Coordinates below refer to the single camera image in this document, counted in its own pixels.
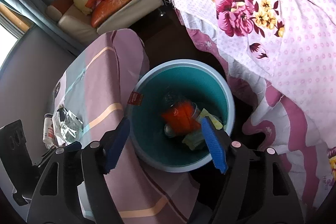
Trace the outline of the teal trash bin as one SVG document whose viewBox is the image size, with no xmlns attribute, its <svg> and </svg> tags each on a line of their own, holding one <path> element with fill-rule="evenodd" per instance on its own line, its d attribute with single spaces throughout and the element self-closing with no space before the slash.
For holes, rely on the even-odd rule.
<svg viewBox="0 0 336 224">
<path fill-rule="evenodd" d="M 165 172 L 183 173 L 212 160 L 201 122 L 209 117 L 232 133 L 235 104 L 226 80 L 211 66 L 180 59 L 147 72 L 127 102 L 137 156 Z"/>
</svg>

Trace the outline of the beige sofa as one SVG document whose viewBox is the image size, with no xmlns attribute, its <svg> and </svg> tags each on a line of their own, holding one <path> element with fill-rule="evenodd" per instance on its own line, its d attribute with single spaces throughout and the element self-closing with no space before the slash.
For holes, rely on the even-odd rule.
<svg viewBox="0 0 336 224">
<path fill-rule="evenodd" d="M 99 35 L 128 28 L 161 6 L 162 0 L 54 0 L 45 13 L 63 32 L 87 46 Z"/>
</svg>

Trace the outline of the striped pink grey tablecloth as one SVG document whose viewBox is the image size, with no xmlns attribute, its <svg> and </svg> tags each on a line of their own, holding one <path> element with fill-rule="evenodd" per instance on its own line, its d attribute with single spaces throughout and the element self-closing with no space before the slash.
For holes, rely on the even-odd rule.
<svg viewBox="0 0 336 224">
<path fill-rule="evenodd" d="M 64 106 L 82 121 L 82 146 L 117 127 L 148 70 L 142 40 L 130 29 L 100 35 L 66 69 L 55 87 L 55 106 Z M 131 141 L 105 181 L 125 223 L 186 223 L 198 195 L 189 174 L 148 166 Z"/>
</svg>

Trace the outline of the floral pink bed quilt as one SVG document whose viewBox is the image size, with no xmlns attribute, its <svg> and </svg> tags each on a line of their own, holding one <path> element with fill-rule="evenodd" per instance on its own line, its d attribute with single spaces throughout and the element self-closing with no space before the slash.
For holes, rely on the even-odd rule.
<svg viewBox="0 0 336 224">
<path fill-rule="evenodd" d="M 247 135 L 280 155 L 304 212 L 335 183 L 335 0 L 171 0 L 200 50 L 253 107 Z"/>
</svg>

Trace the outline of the silver foil wrapper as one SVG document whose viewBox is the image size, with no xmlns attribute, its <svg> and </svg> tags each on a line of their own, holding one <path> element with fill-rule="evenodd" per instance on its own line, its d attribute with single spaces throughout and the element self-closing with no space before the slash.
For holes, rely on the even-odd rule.
<svg viewBox="0 0 336 224">
<path fill-rule="evenodd" d="M 66 145 L 78 141 L 83 134 L 82 121 L 64 107 L 56 110 L 52 116 L 54 134 Z"/>
</svg>

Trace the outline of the white yogurt cup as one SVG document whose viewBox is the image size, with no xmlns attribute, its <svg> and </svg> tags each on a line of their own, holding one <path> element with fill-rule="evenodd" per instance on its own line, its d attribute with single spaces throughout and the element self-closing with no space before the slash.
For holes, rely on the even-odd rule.
<svg viewBox="0 0 336 224">
<path fill-rule="evenodd" d="M 45 114 L 43 124 L 43 143 L 49 149 L 54 145 L 54 127 L 52 123 L 52 114 Z"/>
</svg>

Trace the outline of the red trash in bin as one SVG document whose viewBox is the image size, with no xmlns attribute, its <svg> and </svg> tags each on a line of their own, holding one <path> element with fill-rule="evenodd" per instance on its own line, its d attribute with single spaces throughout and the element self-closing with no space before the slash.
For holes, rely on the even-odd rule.
<svg viewBox="0 0 336 224">
<path fill-rule="evenodd" d="M 194 112 L 194 105 L 190 101 L 179 101 L 161 113 L 161 117 L 175 135 L 186 135 L 201 128 L 200 123 L 193 117 Z"/>
</svg>

